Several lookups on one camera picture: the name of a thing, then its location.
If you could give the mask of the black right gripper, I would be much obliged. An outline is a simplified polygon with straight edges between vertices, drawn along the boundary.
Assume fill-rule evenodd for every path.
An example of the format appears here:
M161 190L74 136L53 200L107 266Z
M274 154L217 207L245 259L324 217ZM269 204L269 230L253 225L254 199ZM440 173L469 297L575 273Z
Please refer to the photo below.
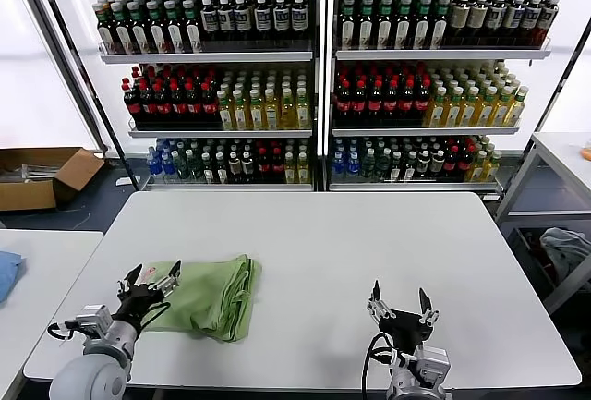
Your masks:
M392 319L388 334L397 348L416 348L430 338L433 324L439 317L439 312L432 307L423 288L419 289L419 303L421 316L406 311L393 312L381 298L380 284L376 280L368 299L367 310L373 321Z

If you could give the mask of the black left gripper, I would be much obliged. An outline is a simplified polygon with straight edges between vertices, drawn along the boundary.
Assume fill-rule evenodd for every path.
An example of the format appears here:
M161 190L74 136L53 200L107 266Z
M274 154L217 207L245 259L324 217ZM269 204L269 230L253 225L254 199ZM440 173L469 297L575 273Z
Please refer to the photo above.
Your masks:
M136 285L141 269L140 263L118 281L120 306L113 315L114 320L140 324L152 305L162 302L179 286L181 261L177 261L167 275L149 285Z

